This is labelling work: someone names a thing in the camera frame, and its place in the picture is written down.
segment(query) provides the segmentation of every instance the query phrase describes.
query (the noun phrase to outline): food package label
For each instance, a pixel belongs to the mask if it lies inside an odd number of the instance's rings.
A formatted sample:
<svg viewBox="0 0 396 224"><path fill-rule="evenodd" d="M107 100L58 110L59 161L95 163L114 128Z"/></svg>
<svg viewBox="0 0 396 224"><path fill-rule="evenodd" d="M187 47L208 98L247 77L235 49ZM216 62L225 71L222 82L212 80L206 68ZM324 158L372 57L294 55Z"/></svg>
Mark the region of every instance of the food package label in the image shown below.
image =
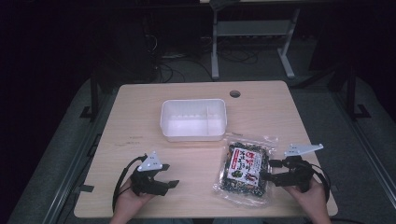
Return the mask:
<svg viewBox="0 0 396 224"><path fill-rule="evenodd" d="M261 167L262 155L260 153L236 147L231 157L227 177L258 187Z"/></svg>

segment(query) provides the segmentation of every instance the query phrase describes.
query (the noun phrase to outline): metal stand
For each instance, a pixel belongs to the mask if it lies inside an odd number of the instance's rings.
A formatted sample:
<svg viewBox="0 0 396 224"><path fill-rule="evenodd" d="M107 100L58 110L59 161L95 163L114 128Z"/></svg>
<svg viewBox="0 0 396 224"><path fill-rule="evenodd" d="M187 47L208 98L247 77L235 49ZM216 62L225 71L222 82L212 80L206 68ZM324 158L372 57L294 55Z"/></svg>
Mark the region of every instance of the metal stand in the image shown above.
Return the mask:
<svg viewBox="0 0 396 224"><path fill-rule="evenodd" d="M300 9L294 10L291 20L283 21L218 21L218 12L213 15L213 46L212 46L212 79L219 79L219 62L217 53L218 36L237 35L284 35L286 42L278 49L280 61L288 78L294 78L287 52L294 33Z"/></svg>
<svg viewBox="0 0 396 224"><path fill-rule="evenodd" d="M350 64L348 61L336 63L321 74L315 75L295 86L290 86L290 89L303 89L321 78L334 73L334 77L330 80L328 88L330 91L340 91L346 82L346 112L350 118L354 121L361 118L370 118L371 116L364 105L358 105L361 112L355 113L356 71L353 65Z"/></svg>
<svg viewBox="0 0 396 224"><path fill-rule="evenodd" d="M91 75L91 113L90 107L85 106L79 116L82 119L91 119L90 122L93 122L99 111L99 102L98 102L98 82L96 80L96 75Z"/></svg>

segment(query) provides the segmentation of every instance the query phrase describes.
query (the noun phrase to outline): human hand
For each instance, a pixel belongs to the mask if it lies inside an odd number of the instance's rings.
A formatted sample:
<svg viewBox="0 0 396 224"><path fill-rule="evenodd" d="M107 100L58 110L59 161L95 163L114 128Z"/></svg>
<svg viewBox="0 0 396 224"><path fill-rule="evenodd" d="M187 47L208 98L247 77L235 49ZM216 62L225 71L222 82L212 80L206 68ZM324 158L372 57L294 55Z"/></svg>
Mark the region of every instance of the human hand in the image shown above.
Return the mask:
<svg viewBox="0 0 396 224"><path fill-rule="evenodd" d="M314 224L331 223L326 206L324 188L315 178L309 183L309 191L301 193L296 187L283 187L304 209Z"/></svg>
<svg viewBox="0 0 396 224"><path fill-rule="evenodd" d="M132 181L130 178L120 188L121 194L119 195L116 207L114 209L113 218L110 220L110 224L124 224L136 215L136 213L143 207L148 201L155 197L153 194L141 193L139 196L134 194L131 190Z"/></svg>

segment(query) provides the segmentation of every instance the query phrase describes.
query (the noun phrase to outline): gray carpet floor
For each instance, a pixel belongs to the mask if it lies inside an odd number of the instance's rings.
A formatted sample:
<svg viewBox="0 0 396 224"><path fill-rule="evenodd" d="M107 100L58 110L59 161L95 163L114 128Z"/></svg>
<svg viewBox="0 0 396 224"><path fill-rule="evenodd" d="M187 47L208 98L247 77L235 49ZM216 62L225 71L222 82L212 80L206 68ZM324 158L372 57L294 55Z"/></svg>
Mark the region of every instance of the gray carpet floor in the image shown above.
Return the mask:
<svg viewBox="0 0 396 224"><path fill-rule="evenodd" d="M224 58L219 58L219 81L284 80L290 86L298 84L315 74L308 71L315 45L316 41L311 39L293 40L290 45L288 55L295 79L286 78L277 57L276 44L252 51L257 58L252 57L244 63L230 60L245 57L244 51L224 50L221 52ZM177 71L169 82L212 81L207 73L210 71L209 53L200 59L165 64ZM170 76L170 72L163 67L163 79L166 76ZM370 86L360 79L357 80L356 103L365 105L372 117L351 121L343 108L345 88L338 93L328 91L329 78L331 76L305 89L290 89L290 92L311 142L325 146L317 156L332 180L332 194L339 209L335 217L364 223L394 223L395 206L378 178L366 148L369 145L389 175L396 176L393 165L396 124L375 99ZM91 103L90 82L80 88L9 223L108 223L108 219L75 217L73 208L78 187L89 170L90 152L95 149L93 143L97 143L97 136L106 125L116 96L117 89L112 94L100 92L100 112L96 120L90 122L79 117L84 106ZM356 129L364 133L365 144ZM304 219L268 218L267 222L304 223Z"/></svg>

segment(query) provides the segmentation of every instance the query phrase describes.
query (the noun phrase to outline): dark background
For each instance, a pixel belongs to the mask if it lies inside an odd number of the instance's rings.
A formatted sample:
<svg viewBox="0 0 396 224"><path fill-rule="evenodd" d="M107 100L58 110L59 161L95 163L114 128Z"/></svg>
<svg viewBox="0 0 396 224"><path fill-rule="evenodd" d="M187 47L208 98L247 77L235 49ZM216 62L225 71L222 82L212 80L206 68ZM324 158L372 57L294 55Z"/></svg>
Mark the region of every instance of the dark background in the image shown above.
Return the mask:
<svg viewBox="0 0 396 224"><path fill-rule="evenodd" d="M131 1L112 3L135 7ZM163 50L175 45L199 46L200 36L211 36L210 7L146 10L114 6L100 7L95 1L85 1L84 6L71 1L0 3L0 222L7 222L67 107L92 73L98 68L105 71L99 76L105 91L122 83L147 83L155 78L155 55L136 45L145 42L143 33L156 35ZM230 7L221 16L227 18L234 9ZM269 9L274 15L284 10ZM373 87L378 101L396 119L394 12L394 4L388 3L305 6L295 36L318 39L311 64L314 70L325 69L340 58L353 59L358 76ZM147 15L151 19L143 20ZM128 29L133 32L126 37ZM200 53L199 48L188 50ZM134 63L125 69L107 54Z"/></svg>

